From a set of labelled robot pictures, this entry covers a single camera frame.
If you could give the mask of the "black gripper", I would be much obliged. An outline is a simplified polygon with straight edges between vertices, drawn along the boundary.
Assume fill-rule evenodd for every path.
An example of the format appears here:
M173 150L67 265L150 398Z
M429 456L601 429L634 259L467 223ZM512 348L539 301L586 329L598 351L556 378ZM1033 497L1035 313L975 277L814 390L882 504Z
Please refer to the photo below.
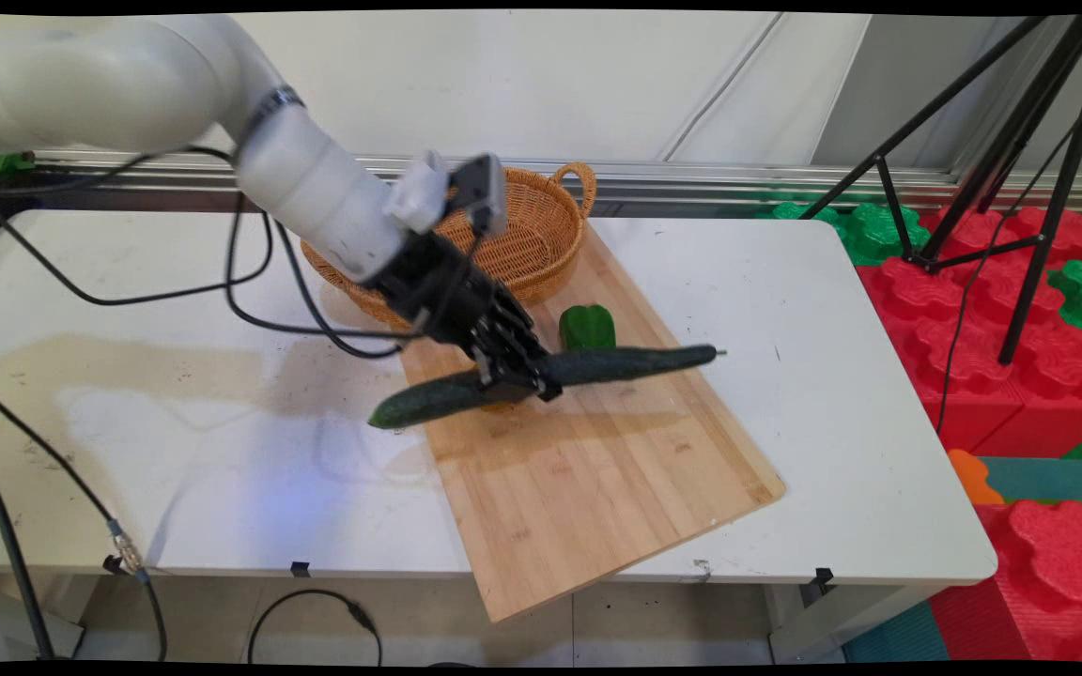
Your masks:
M475 264L484 237L460 250L439 234L411 235L366 286L426 339L469 350L478 392L494 402L553 401L563 386L544 369L549 352L505 284Z

